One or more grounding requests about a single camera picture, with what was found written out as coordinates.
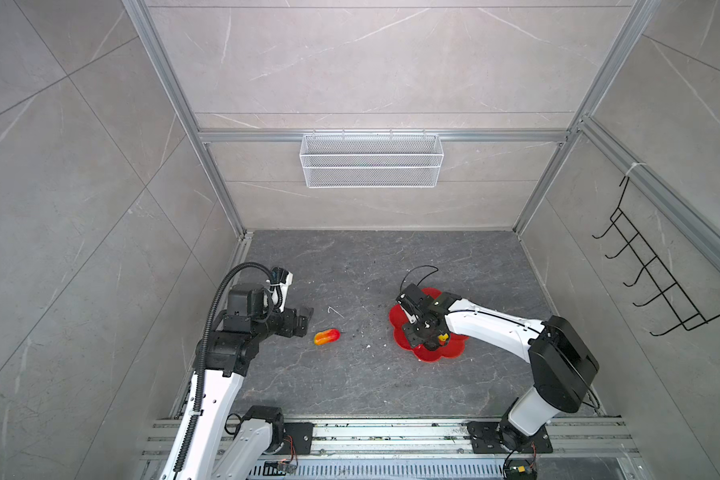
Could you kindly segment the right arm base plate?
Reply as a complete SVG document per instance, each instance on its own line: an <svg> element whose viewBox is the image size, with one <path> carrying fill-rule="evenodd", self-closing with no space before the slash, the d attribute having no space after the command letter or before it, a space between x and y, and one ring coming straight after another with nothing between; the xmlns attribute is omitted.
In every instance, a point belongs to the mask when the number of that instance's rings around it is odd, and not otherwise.
<svg viewBox="0 0 720 480"><path fill-rule="evenodd" d="M470 421L466 424L466 428L475 454L499 454L511 451L524 454L553 452L545 426L532 436L523 434L509 423L496 421Z"/></svg>

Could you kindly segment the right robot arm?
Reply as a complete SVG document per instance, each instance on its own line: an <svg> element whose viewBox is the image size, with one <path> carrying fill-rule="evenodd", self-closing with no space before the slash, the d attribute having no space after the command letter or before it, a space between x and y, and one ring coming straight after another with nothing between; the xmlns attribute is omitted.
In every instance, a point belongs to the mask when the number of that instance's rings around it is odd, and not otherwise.
<svg viewBox="0 0 720 480"><path fill-rule="evenodd" d="M526 319L480 306L460 295L407 285L389 312L397 344L423 362L455 358L468 338L509 352L531 368L532 386L489 430L468 426L477 444L528 451L548 421L578 412L591 392L599 363L563 317Z"/></svg>

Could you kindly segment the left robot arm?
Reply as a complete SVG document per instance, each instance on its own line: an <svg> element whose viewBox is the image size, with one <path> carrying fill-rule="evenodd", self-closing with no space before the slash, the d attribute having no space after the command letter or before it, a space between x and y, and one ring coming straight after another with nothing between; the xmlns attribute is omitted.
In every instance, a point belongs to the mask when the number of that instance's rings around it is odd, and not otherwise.
<svg viewBox="0 0 720 480"><path fill-rule="evenodd" d="M200 343L189 405L161 479L245 479L263 455L285 457L266 462L277 474L295 470L297 458L311 450L313 425L287 423L278 407L251 407L235 428L232 443L223 454L218 451L260 343L273 334L305 336L313 312L312 308L286 308L263 323L245 319L247 332L212 332Z"/></svg>

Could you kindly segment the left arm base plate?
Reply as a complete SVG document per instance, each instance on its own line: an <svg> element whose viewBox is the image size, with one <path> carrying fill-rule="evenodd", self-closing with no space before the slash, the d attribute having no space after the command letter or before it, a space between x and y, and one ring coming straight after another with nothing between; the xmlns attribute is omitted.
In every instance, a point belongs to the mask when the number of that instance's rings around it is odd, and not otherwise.
<svg viewBox="0 0 720 480"><path fill-rule="evenodd" d="M311 422L286 422L273 425L272 441L265 451L267 455L308 455L313 443L314 424Z"/></svg>

